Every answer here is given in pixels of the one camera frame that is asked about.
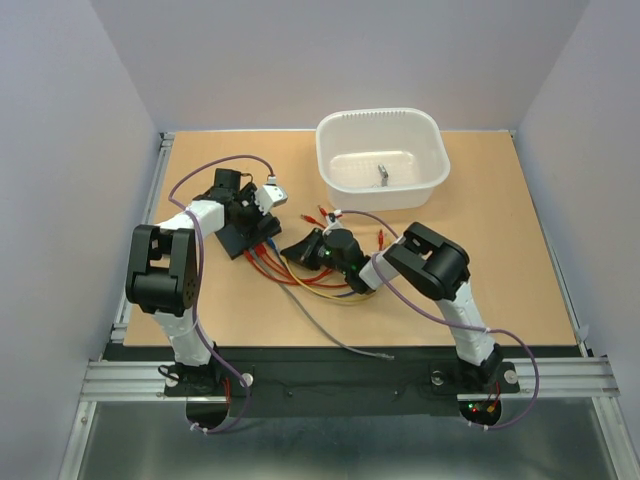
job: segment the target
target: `wooden table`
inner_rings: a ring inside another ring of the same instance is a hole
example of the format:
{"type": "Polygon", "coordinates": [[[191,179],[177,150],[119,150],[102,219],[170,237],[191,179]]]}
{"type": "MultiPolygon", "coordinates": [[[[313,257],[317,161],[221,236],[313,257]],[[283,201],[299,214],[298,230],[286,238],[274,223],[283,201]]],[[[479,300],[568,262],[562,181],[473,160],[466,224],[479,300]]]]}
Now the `wooden table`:
{"type": "MultiPolygon", "coordinates": [[[[419,221],[462,245],[471,258],[474,296],[485,322],[506,328],[531,345],[575,345],[575,337],[553,271],[529,192],[507,132],[443,132],[451,175],[422,207],[382,212],[402,232],[419,221]]],[[[181,132],[175,137],[154,221],[178,212],[166,200],[171,187],[203,163],[251,153],[273,165],[278,183],[289,194],[274,210],[284,248],[302,239],[311,225],[300,214],[317,217],[317,204],[328,205],[317,169],[315,132],[181,132]]],[[[241,160],[224,165],[251,172],[257,184],[266,169],[241,160]]],[[[178,192],[183,203],[209,188],[213,169],[188,181],[178,192]]],[[[377,247],[379,225],[356,216],[344,218],[365,251],[377,247]]],[[[410,299],[430,312],[436,306],[402,279],[394,281],[410,299]]],[[[309,311],[336,337],[358,346],[453,345],[448,328],[404,306],[387,289],[356,305],[340,305],[294,288],[309,311]]],[[[332,345],[274,283],[240,257],[231,261],[216,237],[206,240],[200,295],[201,321],[222,346],[332,345]]],[[[513,344],[510,338],[499,338],[513,344]]],[[[168,345],[160,327],[137,306],[132,309],[127,346],[168,345]]]]}

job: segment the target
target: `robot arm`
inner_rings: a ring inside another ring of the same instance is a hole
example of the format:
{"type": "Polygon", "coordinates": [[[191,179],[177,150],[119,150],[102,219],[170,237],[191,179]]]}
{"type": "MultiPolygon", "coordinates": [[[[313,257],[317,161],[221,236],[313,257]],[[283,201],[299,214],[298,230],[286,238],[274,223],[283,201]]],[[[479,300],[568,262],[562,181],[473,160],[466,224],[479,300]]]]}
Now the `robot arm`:
{"type": "MultiPolygon", "coordinates": [[[[329,226],[314,229],[302,242],[282,251],[287,259],[306,268],[321,266],[339,270],[354,291],[367,294],[383,285],[337,212],[327,216],[329,226]]],[[[462,377],[476,385],[493,381],[503,355],[482,321],[473,299],[467,252],[420,223],[413,223],[390,247],[375,257],[376,268],[387,280],[403,276],[425,297],[435,301],[451,327],[462,377]]]]}
{"type": "MultiPolygon", "coordinates": [[[[256,188],[253,182],[240,188],[242,174],[217,169],[214,185],[188,206],[198,220],[203,237],[212,233],[231,258],[280,232],[270,211],[286,202],[285,191],[271,177],[256,188]]],[[[125,292],[131,303],[153,315],[169,338],[177,364],[208,365],[214,342],[201,339],[193,321],[193,306],[200,290],[196,266],[196,233],[184,212],[158,225],[139,225],[133,231],[125,292]],[[159,265],[161,259],[169,265],[159,265]]]]}

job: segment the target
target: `cable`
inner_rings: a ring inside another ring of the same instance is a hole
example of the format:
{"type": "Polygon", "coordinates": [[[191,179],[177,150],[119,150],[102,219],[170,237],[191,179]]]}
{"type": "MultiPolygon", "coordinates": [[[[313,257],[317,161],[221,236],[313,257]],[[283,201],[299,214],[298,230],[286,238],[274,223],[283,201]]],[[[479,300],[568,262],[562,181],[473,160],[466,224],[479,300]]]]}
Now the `cable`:
{"type": "Polygon", "coordinates": [[[533,355],[533,352],[531,351],[531,349],[527,346],[526,343],[524,343],[520,337],[518,337],[516,334],[505,330],[503,328],[483,328],[483,327],[473,327],[471,325],[458,325],[457,323],[451,323],[451,322],[447,322],[446,320],[443,320],[441,318],[436,317],[435,315],[430,314],[429,312],[423,310],[422,308],[420,308],[419,306],[417,306],[415,303],[413,303],[411,300],[409,300],[407,297],[405,297],[402,293],[400,293],[400,291],[394,287],[391,282],[384,276],[382,275],[382,272],[380,271],[380,269],[378,268],[377,265],[377,257],[378,257],[378,253],[374,253],[373,256],[371,257],[371,265],[373,266],[373,270],[376,272],[376,274],[378,275],[378,277],[380,277],[380,280],[382,280],[382,282],[389,287],[389,290],[391,290],[396,297],[398,297],[400,300],[402,300],[402,302],[407,305],[408,307],[410,307],[412,310],[414,310],[415,312],[419,313],[420,315],[422,315],[423,317],[428,318],[429,320],[439,323],[440,325],[445,325],[449,328],[459,328],[462,330],[471,330],[474,332],[482,332],[482,333],[493,333],[493,334],[502,334],[502,335],[506,335],[508,337],[511,337],[512,339],[514,339],[516,342],[518,342],[518,344],[520,344],[520,346],[523,348],[523,350],[526,352],[526,354],[529,356],[529,358],[531,359],[531,365],[533,366],[533,374],[535,376],[535,387],[533,389],[533,396],[531,397],[531,401],[529,402],[529,404],[526,406],[526,408],[524,409],[524,411],[522,411],[517,417],[509,420],[508,422],[502,424],[502,425],[493,425],[493,426],[488,426],[488,425],[484,425],[481,427],[483,427],[485,430],[502,430],[508,427],[511,427],[513,425],[515,425],[516,423],[518,423],[520,420],[522,420],[524,417],[526,417],[529,412],[531,411],[531,409],[533,408],[533,406],[535,405],[536,401],[538,400],[538,394],[540,392],[540,371],[538,370],[538,362],[536,362],[536,357],[533,355]]]}
{"type": "Polygon", "coordinates": [[[393,235],[395,238],[399,238],[399,235],[396,233],[396,231],[393,229],[391,225],[389,225],[387,222],[382,220],[379,216],[374,215],[373,213],[363,212],[361,210],[342,210],[342,213],[351,213],[354,215],[363,215],[365,217],[373,218],[376,222],[378,222],[384,228],[389,230],[389,233],[391,233],[391,235],[393,235]]]}
{"type": "MultiPolygon", "coordinates": [[[[181,206],[181,204],[173,198],[169,198],[169,201],[177,204],[178,206],[181,206]]],[[[246,395],[246,398],[245,398],[244,404],[242,405],[242,409],[240,410],[240,413],[229,424],[223,427],[213,428],[211,430],[200,428],[198,425],[195,425],[195,427],[198,430],[201,430],[205,435],[212,434],[212,433],[222,433],[233,428],[240,420],[242,420],[242,417],[244,416],[246,411],[249,409],[249,406],[251,405],[251,389],[249,388],[249,385],[245,381],[242,374],[238,372],[224,358],[222,358],[222,356],[215,351],[213,346],[209,344],[209,341],[207,340],[207,337],[202,330],[202,326],[200,325],[200,321],[198,317],[198,300],[200,298],[200,286],[202,285],[202,276],[204,273],[204,238],[202,236],[202,230],[200,229],[200,224],[198,223],[198,218],[189,210],[186,210],[184,206],[181,206],[181,208],[183,209],[184,213],[187,214],[187,216],[193,222],[193,227],[196,231],[196,238],[198,240],[198,292],[192,307],[192,314],[193,314],[192,318],[193,318],[193,324],[195,327],[196,334],[200,338],[200,341],[203,343],[205,348],[209,350],[209,353],[211,354],[211,356],[215,358],[218,361],[218,363],[220,363],[220,365],[226,368],[229,372],[231,372],[231,374],[234,377],[238,379],[238,381],[240,382],[240,385],[242,385],[242,388],[244,388],[245,395],[246,395]]]]}
{"type": "Polygon", "coordinates": [[[169,201],[171,203],[173,203],[174,205],[177,205],[178,207],[180,207],[182,210],[185,210],[186,207],[184,205],[182,205],[181,203],[179,203],[175,198],[173,198],[173,195],[176,193],[178,188],[180,188],[182,186],[182,184],[184,182],[189,180],[194,175],[200,173],[201,171],[206,170],[207,168],[213,167],[214,165],[218,165],[218,164],[223,163],[223,162],[229,162],[231,160],[239,160],[239,159],[242,159],[242,158],[246,158],[246,159],[249,159],[249,160],[256,160],[256,161],[262,163],[263,165],[265,165],[269,169],[269,175],[272,176],[272,177],[275,176],[275,173],[273,173],[273,167],[264,158],[256,157],[255,155],[247,155],[247,154],[231,155],[229,157],[223,157],[223,158],[219,158],[218,160],[213,160],[212,162],[205,163],[204,165],[196,168],[191,173],[187,174],[185,177],[181,178],[178,181],[178,183],[176,183],[173,186],[173,188],[171,189],[171,191],[169,192],[169,201]]]}
{"type": "MultiPolygon", "coordinates": [[[[265,249],[265,253],[264,255],[261,254],[260,252],[256,252],[258,253],[258,256],[264,261],[264,263],[266,263],[271,269],[275,270],[277,273],[279,273],[280,275],[286,277],[287,279],[290,279],[293,281],[293,279],[291,278],[291,276],[289,275],[289,272],[287,272],[282,264],[278,263],[276,260],[274,260],[274,258],[269,254],[269,251],[265,249]]],[[[315,277],[312,278],[301,278],[300,280],[302,280],[304,283],[306,284],[313,284],[316,287],[321,287],[321,288],[346,288],[349,285],[347,285],[346,283],[342,283],[342,284],[336,284],[336,285],[328,285],[328,284],[322,284],[322,283],[316,283],[319,280],[325,278],[326,276],[328,276],[329,274],[331,274],[331,272],[333,272],[333,270],[331,270],[330,268],[326,268],[325,270],[323,270],[319,275],[316,275],[315,277]]]]}
{"type": "Polygon", "coordinates": [[[280,259],[280,261],[282,262],[282,264],[287,268],[287,270],[289,271],[289,275],[291,275],[291,278],[293,278],[298,285],[300,285],[302,288],[304,288],[305,290],[310,291],[311,293],[322,297],[322,298],[327,298],[329,300],[335,300],[338,302],[343,302],[343,303],[358,303],[358,302],[364,302],[365,300],[368,300],[369,298],[371,298],[371,295],[363,295],[361,297],[356,297],[356,298],[344,298],[344,296],[351,296],[353,295],[353,293],[349,293],[349,294],[344,294],[344,296],[338,296],[338,295],[327,295],[323,292],[321,292],[320,290],[316,290],[315,288],[310,287],[309,285],[307,285],[306,283],[304,283],[302,280],[300,280],[295,273],[293,273],[293,270],[291,270],[291,267],[289,266],[289,262],[287,261],[286,258],[280,256],[280,254],[278,254],[278,252],[276,251],[276,255],[278,255],[278,258],[280,259]]]}
{"type": "Polygon", "coordinates": [[[496,406],[498,405],[498,402],[500,401],[500,384],[498,382],[496,382],[496,388],[498,389],[498,394],[496,395],[495,401],[491,405],[492,409],[495,409],[496,406]]]}
{"type": "MultiPolygon", "coordinates": [[[[496,382],[494,385],[497,385],[498,388],[500,388],[500,384],[498,382],[496,382]]],[[[493,397],[493,387],[494,387],[494,385],[490,385],[489,386],[489,395],[479,405],[484,405],[485,403],[491,402],[491,397],[493,397]]]]}
{"type": "Polygon", "coordinates": [[[322,229],[327,228],[327,226],[323,223],[320,223],[318,220],[316,220],[315,218],[313,218],[311,215],[300,215],[300,218],[303,219],[305,222],[310,223],[311,225],[316,225],[322,229]]]}
{"type": "Polygon", "coordinates": [[[252,257],[251,253],[248,251],[244,252],[244,256],[247,257],[247,260],[249,260],[249,263],[251,263],[251,265],[253,266],[253,268],[255,268],[258,272],[260,272],[261,275],[263,275],[264,277],[268,278],[269,280],[276,282],[276,283],[282,283],[285,285],[291,285],[293,287],[297,287],[298,284],[294,281],[289,281],[289,280],[282,280],[280,278],[276,278],[273,275],[271,275],[269,273],[269,270],[265,270],[265,268],[261,268],[260,266],[258,266],[258,264],[256,263],[256,260],[254,257],[252,257]]]}
{"type": "Polygon", "coordinates": [[[162,375],[164,378],[168,378],[169,380],[173,380],[174,382],[179,382],[180,377],[174,373],[169,373],[168,365],[160,365],[158,367],[158,373],[162,375]]]}
{"type": "Polygon", "coordinates": [[[186,182],[188,179],[190,179],[191,177],[193,177],[197,173],[199,173],[199,172],[201,172],[201,171],[203,171],[203,170],[205,170],[205,169],[207,169],[209,167],[212,167],[214,165],[218,165],[218,164],[223,163],[223,162],[236,160],[236,159],[240,159],[240,158],[253,159],[253,160],[256,160],[256,161],[266,165],[266,167],[269,169],[269,174],[271,176],[275,176],[274,172],[273,172],[273,167],[271,167],[269,162],[267,162],[266,160],[264,160],[264,159],[262,159],[260,157],[256,157],[255,155],[232,155],[232,156],[229,156],[229,157],[224,157],[224,158],[220,158],[218,160],[214,160],[212,162],[209,162],[209,163],[206,163],[206,164],[202,165],[199,168],[196,168],[194,171],[192,171],[191,173],[187,174],[184,178],[179,180],[178,183],[176,183],[174,185],[174,187],[171,189],[171,191],[169,192],[169,201],[171,203],[173,203],[174,205],[176,205],[178,208],[180,208],[182,211],[184,211],[184,213],[193,222],[193,228],[196,231],[196,239],[198,241],[198,292],[196,292],[196,298],[195,298],[195,301],[193,303],[193,309],[192,309],[192,313],[193,313],[192,318],[193,318],[193,324],[194,324],[194,328],[195,328],[196,334],[198,335],[198,337],[202,341],[202,343],[205,346],[205,348],[209,351],[211,356],[213,358],[215,358],[216,361],[218,361],[218,363],[220,363],[220,365],[222,365],[224,368],[226,368],[229,372],[231,372],[231,374],[233,374],[234,377],[236,377],[238,379],[238,381],[240,382],[240,385],[242,385],[242,387],[244,388],[245,396],[246,396],[246,399],[244,401],[244,404],[242,405],[242,409],[240,410],[240,413],[229,424],[227,424],[225,426],[222,426],[222,427],[214,428],[214,429],[211,429],[211,430],[200,429],[200,427],[198,425],[195,425],[195,427],[197,429],[202,430],[203,433],[205,433],[205,434],[226,432],[229,429],[233,428],[242,419],[242,417],[244,416],[244,414],[248,410],[249,406],[251,405],[251,389],[249,388],[249,385],[247,384],[245,379],[242,377],[240,372],[238,372],[230,363],[228,363],[224,358],[222,358],[222,356],[220,354],[218,354],[218,352],[215,351],[213,346],[209,344],[209,341],[207,340],[207,337],[206,337],[206,335],[204,334],[204,332],[202,330],[202,326],[200,325],[200,321],[198,319],[198,299],[200,297],[200,285],[202,284],[202,277],[203,277],[203,274],[204,274],[204,238],[202,236],[202,230],[200,229],[200,224],[198,223],[198,218],[192,212],[187,210],[187,207],[185,205],[183,205],[182,203],[180,203],[178,200],[176,200],[173,196],[176,193],[176,191],[178,190],[178,188],[180,188],[180,186],[184,182],[186,182]]]}
{"type": "MultiPolygon", "coordinates": [[[[261,266],[263,266],[264,268],[264,263],[262,262],[262,260],[260,260],[260,258],[258,258],[257,256],[254,257],[256,262],[258,262],[258,264],[262,264],[261,266]]],[[[296,297],[293,292],[291,292],[291,290],[289,290],[289,288],[287,288],[286,286],[282,285],[281,283],[278,284],[280,286],[280,288],[282,288],[282,290],[295,302],[295,304],[298,306],[298,308],[302,311],[302,313],[305,314],[305,316],[309,319],[309,321],[311,321],[311,323],[313,323],[316,328],[318,330],[320,330],[322,332],[322,334],[327,337],[329,340],[331,340],[333,343],[335,343],[336,345],[338,345],[339,347],[344,348],[345,350],[349,350],[350,352],[353,353],[357,353],[358,355],[364,355],[367,357],[375,357],[375,358],[382,358],[384,360],[393,360],[394,357],[393,355],[388,355],[386,353],[373,353],[373,352],[367,352],[365,350],[360,350],[358,348],[354,348],[354,347],[350,347],[349,345],[346,345],[344,343],[342,343],[340,340],[338,340],[336,337],[334,337],[333,335],[331,335],[331,333],[329,333],[328,330],[326,330],[321,324],[320,322],[318,322],[313,315],[311,315],[311,313],[309,313],[309,311],[305,308],[305,306],[302,304],[302,302],[300,302],[300,300],[298,300],[298,297],[296,297]]]]}

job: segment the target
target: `small metal object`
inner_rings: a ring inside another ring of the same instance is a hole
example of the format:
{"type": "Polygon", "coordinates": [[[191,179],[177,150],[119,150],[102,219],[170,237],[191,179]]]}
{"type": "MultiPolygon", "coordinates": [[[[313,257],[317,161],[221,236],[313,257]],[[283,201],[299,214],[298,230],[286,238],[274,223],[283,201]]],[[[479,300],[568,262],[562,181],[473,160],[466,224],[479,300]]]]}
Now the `small metal object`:
{"type": "Polygon", "coordinates": [[[435,370],[431,374],[431,383],[433,383],[436,387],[444,384],[444,374],[440,370],[435,370]]]}
{"type": "Polygon", "coordinates": [[[253,385],[253,375],[251,375],[250,373],[243,373],[242,378],[247,384],[247,387],[250,387],[251,385],[253,385]]]}
{"type": "Polygon", "coordinates": [[[518,383],[518,374],[513,370],[507,370],[506,372],[504,372],[504,379],[508,384],[515,385],[516,383],[518,383]]]}
{"type": "Polygon", "coordinates": [[[380,172],[380,175],[382,176],[381,186],[382,187],[386,187],[387,184],[389,183],[389,172],[387,172],[387,169],[384,168],[384,165],[382,165],[382,164],[378,165],[378,171],[380,172]]]}

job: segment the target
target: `white plastic bin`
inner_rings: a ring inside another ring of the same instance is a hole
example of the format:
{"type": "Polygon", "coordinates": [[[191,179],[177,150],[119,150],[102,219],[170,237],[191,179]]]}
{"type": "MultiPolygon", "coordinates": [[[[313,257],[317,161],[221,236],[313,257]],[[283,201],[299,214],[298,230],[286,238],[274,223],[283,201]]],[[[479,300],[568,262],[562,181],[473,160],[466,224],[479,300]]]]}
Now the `white plastic bin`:
{"type": "Polygon", "coordinates": [[[413,108],[329,115],[318,125],[316,150],[329,201],[340,209],[418,207],[451,169],[438,125],[413,108]],[[379,165],[389,175],[387,186],[379,165]]]}

